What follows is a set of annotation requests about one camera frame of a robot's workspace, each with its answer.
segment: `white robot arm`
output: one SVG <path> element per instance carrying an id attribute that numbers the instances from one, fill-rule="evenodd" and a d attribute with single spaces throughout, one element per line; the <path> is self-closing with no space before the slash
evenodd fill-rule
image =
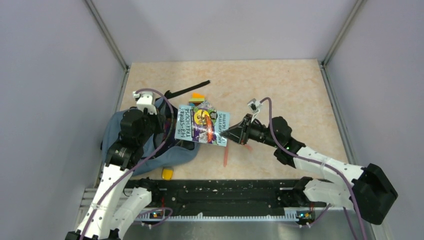
<path id="1" fill-rule="evenodd" d="M 91 206 L 76 230 L 68 232 L 65 240 L 122 239 L 134 219 L 152 201 L 149 186 L 135 187 L 125 203 L 116 209 L 133 174 L 130 169 L 143 156 L 143 145 L 152 134 L 163 131 L 163 119 L 154 105 L 153 92 L 134 92 L 133 95 L 137 98 L 138 109 L 130 109 L 123 114 L 119 137 L 107 151 L 103 174 Z"/>
<path id="2" fill-rule="evenodd" d="M 367 167 L 352 165 L 318 153 L 291 137 L 292 129 L 281 116 L 270 117 L 269 125 L 262 125 L 256 115 L 264 100 L 249 101 L 253 114 L 246 114 L 240 123 L 220 135 L 241 145 L 249 139 L 269 145 L 276 148 L 274 156 L 282 164 L 320 175 L 322 180 L 300 179 L 294 187 L 301 196 L 298 202 L 325 202 L 352 209 L 354 197 L 361 217 L 380 225 L 398 197 L 383 170 L 372 163 Z"/>

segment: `yellow object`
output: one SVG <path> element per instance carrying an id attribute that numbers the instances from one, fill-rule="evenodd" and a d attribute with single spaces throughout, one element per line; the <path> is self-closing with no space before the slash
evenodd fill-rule
<path id="1" fill-rule="evenodd" d="M 209 112 L 205 111 L 205 110 L 198 110 L 195 114 L 194 114 L 194 122 L 197 125 L 206 125 L 206 117 L 211 118 L 211 116 L 209 115 Z"/>
<path id="2" fill-rule="evenodd" d="M 205 98 L 191 98 L 189 102 L 191 103 L 203 103 L 205 101 Z"/>
<path id="3" fill-rule="evenodd" d="M 164 167 L 162 169 L 162 179 L 163 180 L 171 180 L 174 174 L 174 169 L 171 167 Z"/>
<path id="4" fill-rule="evenodd" d="M 195 93 L 195 92 L 193 92 L 193 94 L 191 95 L 191 97 L 192 97 L 193 99 L 204 99 L 204 98 L 205 98 L 205 96 L 204 96 L 204 95 L 199 94 L 199 93 Z"/>

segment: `book cover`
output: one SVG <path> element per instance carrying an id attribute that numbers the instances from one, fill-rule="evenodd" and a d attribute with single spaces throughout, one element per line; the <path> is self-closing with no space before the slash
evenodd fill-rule
<path id="1" fill-rule="evenodd" d="M 175 127 L 175 139 L 227 146 L 220 133 L 230 125 L 230 113 L 213 108 L 180 105 Z"/>

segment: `white wall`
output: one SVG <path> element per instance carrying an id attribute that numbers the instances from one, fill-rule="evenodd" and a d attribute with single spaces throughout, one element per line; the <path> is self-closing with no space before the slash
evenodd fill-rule
<path id="1" fill-rule="evenodd" d="M 394 239 L 423 239 L 424 1 L 368 1 L 329 65 L 358 161 L 399 197 Z"/>
<path id="2" fill-rule="evenodd" d="M 123 70 L 82 0 L 0 5 L 1 239 L 65 239 Z"/>
<path id="3" fill-rule="evenodd" d="M 132 62 L 324 59 L 355 0 L 95 0 Z"/>

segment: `beige floor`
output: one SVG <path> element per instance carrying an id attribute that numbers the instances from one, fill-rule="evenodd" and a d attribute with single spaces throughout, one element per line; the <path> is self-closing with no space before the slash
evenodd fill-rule
<path id="1" fill-rule="evenodd" d="M 135 106 L 132 92 L 153 88 L 162 93 L 211 83 L 195 92 L 220 111 L 230 112 L 230 125 L 249 112 L 246 103 L 271 97 L 273 116 L 283 116 L 293 129 L 292 136 L 316 151 L 347 163 L 317 60 L 249 60 L 133 63 L 121 110 Z M 191 92 L 171 99 L 186 104 Z M 268 125 L 268 104 L 259 120 Z M 173 179 L 293 179 L 312 176 L 282 165 L 272 147 L 249 141 L 253 149 L 229 143 L 228 164 L 224 167 L 224 147 L 202 144 L 191 162 L 175 166 Z M 162 169 L 142 175 L 161 178 Z"/>

